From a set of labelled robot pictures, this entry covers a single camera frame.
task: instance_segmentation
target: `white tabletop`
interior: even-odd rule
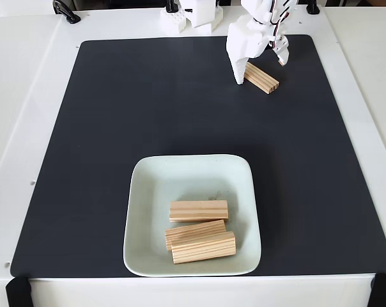
[[[380,64],[375,63],[379,61],[386,65],[384,54],[378,54],[372,48],[376,45],[374,36],[371,36],[372,40],[368,39],[364,43],[367,35],[361,33],[361,28],[356,26],[368,22],[368,19],[360,20],[360,16],[365,17],[367,12],[362,13],[362,10],[356,9],[356,13],[344,13],[344,18],[335,16],[341,10],[328,10],[332,27],[336,28],[337,34],[348,31],[344,41],[340,41],[345,50],[348,50],[348,46],[354,48],[350,42],[351,37],[357,45],[360,44],[360,58],[365,63],[359,63],[359,58],[355,57],[354,53],[347,53],[348,59],[353,58],[355,62],[351,62],[358,68],[364,64],[367,69],[376,68]],[[366,17],[376,20],[384,13],[379,12],[376,16],[368,14]],[[244,13],[240,7],[226,8],[224,21],[214,35],[225,35],[228,24]],[[7,65],[4,59],[20,56],[19,51],[10,46],[4,50],[4,57],[0,53],[0,61],[4,63],[1,70],[6,70],[11,75],[15,75],[16,71],[20,72],[20,79],[17,76],[17,81],[24,78],[30,81],[28,86],[19,89],[20,95],[26,98],[24,108],[13,119],[12,124],[16,129],[6,152],[1,155],[0,306],[7,306],[4,286],[11,278],[9,269],[5,268],[4,264],[12,259],[34,188],[31,182],[38,176],[75,61],[77,47],[85,40],[166,36],[157,26],[158,9],[81,12],[81,17],[82,21],[76,25],[70,25],[61,17],[51,15],[15,17],[10,19],[9,26],[4,26],[4,22],[0,21],[0,33],[25,33],[24,30],[32,30],[38,26],[43,32],[50,34],[47,36],[44,33],[43,36],[33,38],[35,42],[32,45],[38,44],[43,54],[43,57],[37,55],[37,61],[31,62],[31,65],[37,67],[34,72],[24,73],[31,67],[24,60],[33,58],[28,52],[12,67]],[[304,7],[299,6],[289,21],[288,29],[289,34],[305,33],[311,35],[314,40],[386,234],[386,150],[366,103],[371,107],[378,126],[383,125],[382,114],[386,114],[386,111],[374,112],[373,106],[378,103],[363,91],[365,103],[324,12],[310,16],[305,13]],[[386,35],[386,28],[378,27],[378,30],[383,31],[382,35]],[[191,28],[182,33],[182,36],[196,35],[195,30]],[[16,42],[17,45],[24,46],[23,39]],[[362,53],[367,51],[373,52],[373,55],[369,52],[369,55],[363,56]],[[384,82],[383,79],[377,80],[376,77],[373,79],[367,75],[360,79],[360,76],[356,76],[356,71],[353,72],[360,87],[366,88],[372,84],[368,93],[376,93],[376,89]],[[0,92],[2,98],[8,98],[10,95],[7,91]],[[377,93],[377,97],[384,97],[382,102],[386,101],[386,93]],[[33,281],[32,285],[35,306],[151,306],[179,305],[180,302],[185,306],[236,306],[239,303],[245,303],[246,306],[366,306],[372,277],[372,274],[366,274],[281,278],[61,279]]]
[[[325,13],[386,146],[386,8],[325,8]]]

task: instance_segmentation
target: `white table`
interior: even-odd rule
[[[344,38],[341,40],[342,48],[358,48],[362,52],[359,56],[347,54],[352,67],[356,65],[356,71],[359,72],[364,67],[371,69],[385,66],[384,53],[379,54],[377,48],[375,52],[377,46],[374,37],[384,38],[380,41],[386,42],[386,28],[381,27],[384,25],[380,22],[378,36],[369,35],[371,40],[368,38],[368,42],[364,42],[367,33],[360,32],[359,24],[368,31],[375,31],[365,25],[372,23],[367,19],[360,20],[360,16],[365,17],[367,14],[368,18],[381,19],[379,16],[386,15],[386,10],[379,10],[376,15],[358,9],[349,9],[354,11],[346,14],[342,10],[345,9],[334,8],[327,12],[332,16],[332,25],[339,38]],[[226,8],[224,21],[213,35],[225,35],[228,24],[243,13],[241,7]],[[12,81],[18,84],[17,87],[13,86],[17,95],[12,88],[4,86],[4,80],[0,82],[0,101],[17,110],[10,116],[8,123],[3,123],[8,113],[0,106],[3,112],[0,124],[8,130],[16,127],[4,154],[1,150],[4,144],[0,144],[0,306],[7,306],[4,286],[11,278],[4,264],[12,259],[34,189],[31,184],[38,176],[78,46],[85,40],[166,36],[157,27],[158,9],[81,12],[80,15],[82,21],[76,25],[70,25],[55,15],[0,20],[0,33],[12,35],[19,32],[23,36],[14,37],[15,45],[8,45],[4,49],[7,41],[0,37],[0,72],[6,77],[12,76]],[[35,31],[29,35],[31,45],[27,49],[27,37],[24,35],[35,29],[40,29],[40,34]],[[288,29],[289,34],[309,34],[314,40],[386,234],[386,149],[341,52],[341,46],[324,12],[310,16],[304,7],[299,6],[289,21]],[[191,28],[182,33],[182,36],[196,35]],[[369,53],[367,57],[371,63],[363,55],[365,52]],[[11,66],[10,61],[15,57],[18,60]],[[382,116],[386,114],[386,108],[382,109],[385,111],[377,109],[379,103],[386,106],[386,93],[376,93],[383,82],[383,79],[375,82],[376,76],[381,73],[385,71],[378,75],[363,75],[362,78],[357,76],[379,127],[383,125]],[[374,86],[369,89],[368,83]],[[372,95],[382,99],[380,102],[372,100]],[[21,103],[13,100],[21,97],[24,97]],[[158,303],[176,306],[183,298],[186,299],[185,306],[236,306],[239,303],[245,303],[246,306],[366,306],[372,277],[372,274],[364,274],[280,278],[165,278],[160,281],[142,278],[60,279],[33,281],[32,285],[35,306],[151,306]]]

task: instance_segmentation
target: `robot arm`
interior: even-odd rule
[[[282,23],[294,9],[297,0],[242,0],[249,14],[230,24],[227,52],[237,84],[244,80],[249,58],[260,56],[270,46],[285,65],[288,60],[288,39]]]

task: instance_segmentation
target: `white bowl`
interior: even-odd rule
[[[170,223],[173,200],[227,200],[227,231],[236,255],[173,264],[165,230],[195,223]],[[223,276],[253,271],[261,257],[256,199],[250,166],[236,155],[181,155],[140,160],[132,174],[123,260],[140,276]]]

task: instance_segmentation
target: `grooved wooden block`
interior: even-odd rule
[[[172,240],[191,239],[199,235],[210,235],[225,231],[226,226],[224,225],[224,221],[222,219],[218,221],[168,229],[165,231],[166,248],[168,251],[172,250]]]
[[[280,84],[280,82],[249,62],[245,66],[244,77],[267,94],[276,90]]]
[[[172,201],[170,222],[198,222],[229,219],[226,200]]]
[[[235,253],[236,238],[233,232],[172,241],[174,264],[230,256]]]

